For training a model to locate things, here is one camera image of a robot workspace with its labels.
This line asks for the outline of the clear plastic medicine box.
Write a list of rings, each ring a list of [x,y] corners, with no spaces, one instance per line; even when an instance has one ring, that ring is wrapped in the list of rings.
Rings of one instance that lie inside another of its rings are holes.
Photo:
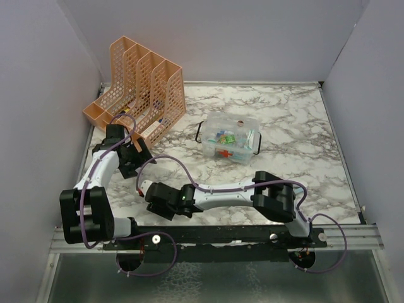
[[[257,119],[224,112],[210,112],[198,124],[195,141],[203,155],[248,164],[261,151],[262,135]]]

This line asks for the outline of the clear teal blister packs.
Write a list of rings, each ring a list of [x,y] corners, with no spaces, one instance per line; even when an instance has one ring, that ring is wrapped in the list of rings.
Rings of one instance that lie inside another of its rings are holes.
[[[235,142],[233,145],[234,148],[237,148],[233,152],[233,157],[238,160],[245,160],[248,156],[252,153],[252,147],[250,142],[246,139],[240,139],[239,141]]]

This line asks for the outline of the green small medicine box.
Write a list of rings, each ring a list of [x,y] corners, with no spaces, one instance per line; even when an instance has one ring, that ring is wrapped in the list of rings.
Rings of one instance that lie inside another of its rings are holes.
[[[219,142],[221,142],[221,144],[231,144],[231,143],[235,143],[235,136],[230,134],[230,135],[223,135],[220,137]]]

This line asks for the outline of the clear teal sachet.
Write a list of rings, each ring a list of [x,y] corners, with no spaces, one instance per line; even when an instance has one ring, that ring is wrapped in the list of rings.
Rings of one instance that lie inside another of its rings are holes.
[[[245,148],[252,150],[254,146],[254,137],[255,137],[255,130],[251,129],[246,138]]]

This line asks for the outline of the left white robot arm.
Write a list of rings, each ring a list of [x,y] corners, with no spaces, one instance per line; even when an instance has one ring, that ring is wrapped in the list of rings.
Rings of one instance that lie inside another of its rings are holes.
[[[92,150],[92,162],[83,178],[59,196],[64,239],[68,244],[104,242],[117,239],[126,249],[139,243],[133,218],[113,216],[107,197],[112,175],[118,170],[124,179],[138,175],[137,170],[152,155],[142,138],[128,138],[120,124],[106,127],[105,139]]]

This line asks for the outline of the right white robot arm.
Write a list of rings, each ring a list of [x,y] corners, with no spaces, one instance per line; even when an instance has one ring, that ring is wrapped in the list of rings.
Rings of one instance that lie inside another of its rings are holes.
[[[175,215],[191,218],[194,213],[214,208],[252,207],[267,220],[284,223],[291,242],[304,247],[312,241],[313,234],[311,224],[300,211],[302,202],[295,201],[294,187],[300,187],[306,198],[307,189],[301,183],[257,171],[253,178],[238,183],[212,186],[191,182],[180,189],[145,180],[138,192],[148,203],[148,211],[168,220]]]

